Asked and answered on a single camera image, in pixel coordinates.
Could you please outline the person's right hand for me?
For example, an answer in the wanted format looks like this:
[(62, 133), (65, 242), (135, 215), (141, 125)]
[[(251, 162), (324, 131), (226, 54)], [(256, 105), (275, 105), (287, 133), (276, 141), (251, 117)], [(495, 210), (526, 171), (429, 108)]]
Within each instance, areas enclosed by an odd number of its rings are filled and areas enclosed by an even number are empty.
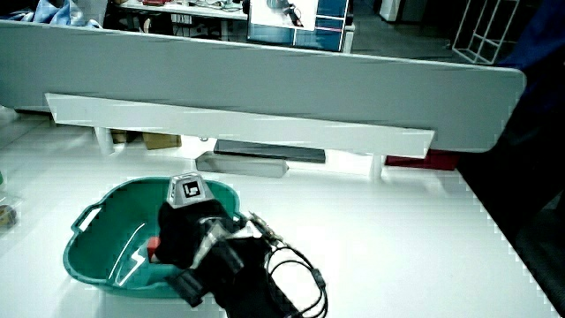
[(239, 212), (239, 197), (224, 183), (198, 173), (173, 176), (157, 216), (159, 245), (153, 261), (190, 267), (207, 230), (204, 223), (219, 218), (226, 228)]

